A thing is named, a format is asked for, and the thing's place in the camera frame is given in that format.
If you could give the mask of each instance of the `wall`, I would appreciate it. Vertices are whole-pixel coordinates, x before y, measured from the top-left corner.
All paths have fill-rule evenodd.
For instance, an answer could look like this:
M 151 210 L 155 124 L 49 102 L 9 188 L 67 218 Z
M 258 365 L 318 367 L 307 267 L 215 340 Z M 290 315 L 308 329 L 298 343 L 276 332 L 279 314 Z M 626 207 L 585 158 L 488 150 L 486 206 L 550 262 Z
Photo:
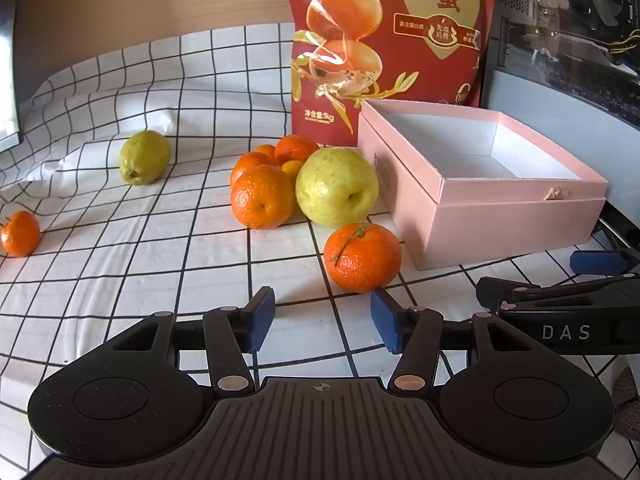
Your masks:
M 18 0 L 18 102 L 53 73 L 124 46 L 209 28 L 291 20 L 288 0 Z

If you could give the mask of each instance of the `tangerine stem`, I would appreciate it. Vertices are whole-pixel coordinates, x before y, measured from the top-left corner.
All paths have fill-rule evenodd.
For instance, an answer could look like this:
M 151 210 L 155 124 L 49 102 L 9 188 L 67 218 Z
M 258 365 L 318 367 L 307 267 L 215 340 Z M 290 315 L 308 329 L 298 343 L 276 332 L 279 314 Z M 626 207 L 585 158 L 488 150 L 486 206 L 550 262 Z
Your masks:
M 340 259 L 340 256 L 342 256 L 342 252 L 347 248 L 347 245 L 349 244 L 349 242 L 351 242 L 351 240 L 353 240 L 353 238 L 356 236 L 358 238 L 364 238 L 364 231 L 366 230 L 367 227 L 369 227 L 369 225 L 370 224 L 359 225 L 358 228 L 349 235 L 349 238 L 347 238 L 347 241 L 345 241 L 344 245 L 340 249 L 340 252 L 332 260 L 334 262 L 334 267 L 338 266 L 338 260 Z

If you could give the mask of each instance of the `open cardboard box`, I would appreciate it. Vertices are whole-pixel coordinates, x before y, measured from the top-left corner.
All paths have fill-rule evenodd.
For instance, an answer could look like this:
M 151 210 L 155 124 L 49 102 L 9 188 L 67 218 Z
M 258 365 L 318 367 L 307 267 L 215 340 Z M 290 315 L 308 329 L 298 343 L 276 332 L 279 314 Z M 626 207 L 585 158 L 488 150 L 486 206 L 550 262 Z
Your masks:
M 605 202 L 604 178 L 500 112 L 364 103 L 358 148 L 419 269 L 584 243 Z

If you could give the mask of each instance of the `circular knob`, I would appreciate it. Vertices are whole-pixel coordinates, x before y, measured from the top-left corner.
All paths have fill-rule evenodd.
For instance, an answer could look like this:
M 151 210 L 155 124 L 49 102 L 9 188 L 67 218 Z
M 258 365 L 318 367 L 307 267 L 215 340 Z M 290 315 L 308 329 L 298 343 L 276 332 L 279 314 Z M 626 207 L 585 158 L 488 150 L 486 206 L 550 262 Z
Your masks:
M 505 413 L 524 420 L 554 418 L 569 405 L 569 397 L 560 386 L 531 377 L 502 383 L 494 391 L 494 400 Z
M 95 420 L 118 420 L 139 412 L 149 391 L 139 382 L 121 377 L 92 381 L 74 396 L 76 410 Z

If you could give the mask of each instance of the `checkered cloth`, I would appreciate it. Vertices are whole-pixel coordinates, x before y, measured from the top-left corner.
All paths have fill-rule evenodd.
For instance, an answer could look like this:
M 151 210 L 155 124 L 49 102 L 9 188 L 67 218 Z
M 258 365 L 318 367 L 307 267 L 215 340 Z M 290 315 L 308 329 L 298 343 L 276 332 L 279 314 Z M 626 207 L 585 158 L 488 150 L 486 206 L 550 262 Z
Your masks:
M 22 106 L 24 142 L 0 154 L 0 218 L 28 209 L 44 236 L 29 258 L 0 256 L 2 480 L 21 478 L 43 459 L 26 417 L 37 384 L 158 310 L 194 319 L 243 306 L 269 285 L 276 319 L 262 350 L 245 356 L 255 381 L 388 380 L 398 357 L 382 345 L 368 296 L 342 290 L 324 272 L 330 230 L 300 216 L 249 231 L 230 211 L 238 156 L 289 132 L 292 34 L 291 24 L 255 25 L 124 48 L 53 75 Z M 118 152 L 144 128 L 165 134 L 174 158 L 160 180 L 131 187 L 118 174 Z M 368 220 L 396 231 L 382 203 Z M 592 238 L 580 248 L 601 247 Z M 437 270 L 417 270 L 402 250 L 389 292 L 446 319 L 481 309 L 474 290 L 481 276 L 543 286 L 584 279 L 571 274 L 574 247 Z M 616 356 L 572 361 L 607 387 L 624 364 Z M 464 352 L 443 352 L 436 382 L 465 362 Z M 208 384 L 203 351 L 182 352 L 180 368 Z M 601 459 L 640 478 L 636 451 L 615 433 Z

